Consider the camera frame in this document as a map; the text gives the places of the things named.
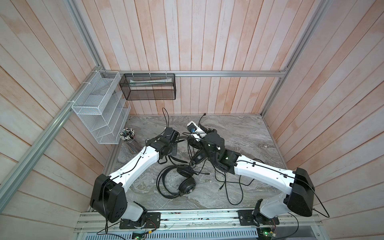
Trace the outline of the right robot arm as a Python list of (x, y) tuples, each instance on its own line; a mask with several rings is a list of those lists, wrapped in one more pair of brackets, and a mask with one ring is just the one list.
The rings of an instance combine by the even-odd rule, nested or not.
[(253, 178), (281, 191), (277, 196), (258, 200), (254, 210), (257, 217), (272, 219), (288, 212), (312, 216), (315, 187), (306, 170), (279, 169), (230, 151), (225, 148), (225, 140), (215, 131), (192, 130), (191, 133), (202, 144), (208, 160), (220, 171)]

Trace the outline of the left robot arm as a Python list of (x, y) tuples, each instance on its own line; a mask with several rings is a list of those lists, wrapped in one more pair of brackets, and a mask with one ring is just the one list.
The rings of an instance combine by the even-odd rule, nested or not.
[(120, 219), (140, 222), (146, 209), (140, 204), (129, 203), (126, 193), (146, 169), (164, 156), (176, 153), (179, 136), (179, 132), (166, 127), (161, 135), (148, 140), (143, 149), (119, 170), (108, 176), (99, 175), (94, 183), (91, 208), (110, 223)]

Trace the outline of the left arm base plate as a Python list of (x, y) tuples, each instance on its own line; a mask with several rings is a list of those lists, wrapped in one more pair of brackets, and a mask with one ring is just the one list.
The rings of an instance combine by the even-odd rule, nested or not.
[(131, 221), (123, 219), (120, 222), (119, 228), (121, 230), (144, 230), (144, 229), (158, 229), (161, 223), (160, 212), (144, 213), (138, 221)]

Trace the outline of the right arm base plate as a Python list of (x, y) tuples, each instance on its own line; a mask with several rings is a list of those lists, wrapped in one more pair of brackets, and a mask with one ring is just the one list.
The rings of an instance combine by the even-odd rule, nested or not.
[(278, 217), (268, 219), (260, 213), (254, 213), (254, 210), (238, 210), (238, 217), (241, 226), (256, 226), (260, 225), (279, 225), (280, 221)]

